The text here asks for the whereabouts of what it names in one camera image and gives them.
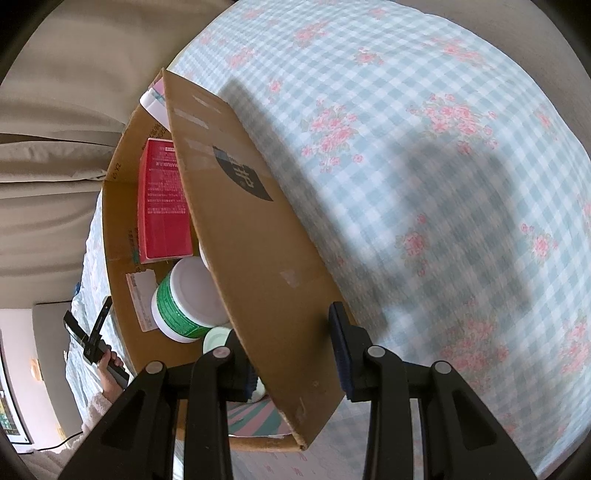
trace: blue gingham tablecloth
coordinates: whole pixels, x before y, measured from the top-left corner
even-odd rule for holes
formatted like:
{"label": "blue gingham tablecloth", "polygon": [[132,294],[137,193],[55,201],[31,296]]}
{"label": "blue gingham tablecloth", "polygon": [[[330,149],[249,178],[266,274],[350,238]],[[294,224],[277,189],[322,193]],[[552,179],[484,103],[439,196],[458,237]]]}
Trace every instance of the blue gingham tablecloth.
{"label": "blue gingham tablecloth", "polygon": [[[241,0],[170,69],[233,107],[375,343],[449,360],[540,476],[580,443],[591,163],[517,64],[393,2]],[[368,421],[341,404],[319,478],[361,477]],[[315,478],[276,456],[235,460]]]}

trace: sticker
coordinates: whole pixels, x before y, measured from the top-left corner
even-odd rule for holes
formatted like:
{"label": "sticker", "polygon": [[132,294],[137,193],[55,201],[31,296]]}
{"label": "sticker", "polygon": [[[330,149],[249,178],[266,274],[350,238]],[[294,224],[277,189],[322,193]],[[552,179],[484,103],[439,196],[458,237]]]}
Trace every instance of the sticker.
{"label": "sticker", "polygon": [[135,314],[138,317],[142,332],[156,330],[158,325],[152,316],[152,296],[158,287],[154,270],[139,273],[128,273],[126,276]]}

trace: white container lid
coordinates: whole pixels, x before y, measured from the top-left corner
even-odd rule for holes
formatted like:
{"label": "white container lid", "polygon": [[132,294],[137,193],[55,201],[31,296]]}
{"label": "white container lid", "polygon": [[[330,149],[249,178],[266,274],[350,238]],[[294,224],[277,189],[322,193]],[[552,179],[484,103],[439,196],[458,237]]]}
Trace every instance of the white container lid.
{"label": "white container lid", "polygon": [[203,265],[205,265],[205,268],[209,270],[209,265],[207,264],[207,258],[205,258],[205,254],[203,253],[201,242],[199,242],[199,256],[201,257],[201,260],[203,261]]}
{"label": "white container lid", "polygon": [[208,328],[228,322],[212,275],[201,258],[178,261],[170,273],[170,293],[178,309],[192,322]]}

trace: white plastic container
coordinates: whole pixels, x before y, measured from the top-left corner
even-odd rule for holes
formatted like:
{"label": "white plastic container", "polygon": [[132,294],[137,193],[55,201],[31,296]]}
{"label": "white plastic container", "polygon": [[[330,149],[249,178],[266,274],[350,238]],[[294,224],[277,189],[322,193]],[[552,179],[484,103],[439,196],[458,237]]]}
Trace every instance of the white plastic container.
{"label": "white plastic container", "polygon": [[[228,323],[228,325],[223,325],[221,327],[215,327],[208,331],[207,335],[203,339],[203,353],[210,352],[214,348],[219,346],[223,346],[226,344],[226,340],[228,339],[228,335],[230,335],[230,331],[232,330],[232,325]],[[267,390],[265,389],[265,385],[261,382],[259,378],[256,382],[256,389],[252,392],[250,400],[246,403],[254,403],[261,400]]]}
{"label": "white plastic container", "polygon": [[205,258],[205,254],[203,253],[203,248],[201,248],[201,242],[199,242],[199,257],[201,257],[201,260],[203,261],[203,265],[205,265],[205,268],[207,268],[209,270],[209,265],[207,264],[207,258]]}
{"label": "white plastic container", "polygon": [[211,273],[199,257],[179,260],[152,297],[152,315],[160,330],[181,343],[224,325],[228,315]]}

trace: pink floral pattern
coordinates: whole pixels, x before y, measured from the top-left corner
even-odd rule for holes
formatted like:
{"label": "pink floral pattern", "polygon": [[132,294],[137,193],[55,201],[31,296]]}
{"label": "pink floral pattern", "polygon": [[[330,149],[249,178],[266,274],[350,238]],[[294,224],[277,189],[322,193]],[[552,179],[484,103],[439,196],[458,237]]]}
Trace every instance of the pink floral pattern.
{"label": "pink floral pattern", "polygon": [[254,57],[254,55],[255,53],[253,49],[242,47],[238,53],[227,57],[226,63],[232,70],[235,70],[246,65],[248,61]]}
{"label": "pink floral pattern", "polygon": [[517,420],[515,419],[515,416],[510,412],[504,413],[499,417],[499,423],[509,434],[509,437],[511,437],[513,441],[515,441],[517,438],[517,429],[519,426],[517,425]]}
{"label": "pink floral pattern", "polygon": [[376,65],[384,64],[382,57],[380,57],[377,53],[370,52],[365,47],[359,48],[355,54],[355,62],[357,62],[358,65],[367,65],[372,63],[375,63]]}
{"label": "pink floral pattern", "polygon": [[264,8],[248,10],[242,14],[242,18],[244,20],[254,20],[255,18],[258,18],[264,11]]}
{"label": "pink floral pattern", "polygon": [[591,364],[591,339],[587,326],[587,316],[579,310],[573,325],[565,325],[566,334],[560,351],[563,374],[581,373]]}
{"label": "pink floral pattern", "polygon": [[328,25],[328,22],[315,22],[295,32],[294,42],[300,48],[306,48],[312,45],[314,40],[324,37],[326,32],[323,28]]}
{"label": "pink floral pattern", "polygon": [[372,8],[369,11],[369,14],[374,17],[376,20],[381,20],[383,17],[386,16],[386,10],[382,7]]}
{"label": "pink floral pattern", "polygon": [[521,233],[525,235],[525,239],[530,246],[532,258],[540,266],[546,263],[554,250],[558,250],[558,242],[552,238],[552,235],[536,230],[532,225],[522,223]]}
{"label": "pink floral pattern", "polygon": [[423,43],[427,47],[435,47],[438,51],[454,57],[456,60],[469,63],[474,67],[486,66],[486,61],[480,52],[469,50],[462,46],[463,41],[459,38],[445,40],[443,38],[433,37],[428,42]]}
{"label": "pink floral pattern", "polygon": [[198,36],[198,42],[201,45],[209,45],[212,42],[212,39],[213,39],[213,35],[211,33],[204,32]]}
{"label": "pink floral pattern", "polygon": [[426,130],[423,134],[432,139],[439,135],[457,138],[456,146],[462,155],[470,155],[477,145],[484,145],[494,150],[498,143],[493,137],[493,128],[488,120],[494,121],[492,111],[481,114],[465,103],[459,102],[454,95],[431,94],[421,107],[410,106],[407,112],[423,119]]}
{"label": "pink floral pattern", "polygon": [[440,357],[450,362],[480,395],[491,387],[491,371],[509,357],[509,350],[495,335],[498,322],[494,315],[479,313],[473,298],[465,304],[459,325],[447,331]]}
{"label": "pink floral pattern", "polygon": [[358,121],[354,113],[347,113],[345,105],[325,105],[324,100],[316,102],[313,117],[303,119],[303,132],[311,135],[313,142],[301,150],[303,157],[316,157],[321,173],[331,173],[344,163],[361,163],[363,157],[352,154],[349,141],[359,132],[355,129]]}
{"label": "pink floral pattern", "polygon": [[277,99],[277,96],[281,92],[281,87],[283,86],[283,82],[280,80],[271,80],[268,85],[269,89],[269,103],[274,103]]}
{"label": "pink floral pattern", "polygon": [[577,201],[583,212],[583,232],[585,232],[585,235],[587,235],[587,238],[591,243],[591,200],[585,200],[579,195]]}
{"label": "pink floral pattern", "polygon": [[404,266],[413,269],[419,277],[424,277],[428,266],[427,250],[430,245],[427,223],[426,215],[421,213],[405,235],[396,236],[395,246],[402,250],[400,258],[404,260]]}
{"label": "pink floral pattern", "polygon": [[558,137],[556,136],[556,129],[552,123],[552,120],[550,119],[548,108],[546,108],[544,105],[540,105],[540,107],[534,111],[534,116],[540,122],[540,125],[544,129],[544,133],[552,138],[552,140],[558,140]]}

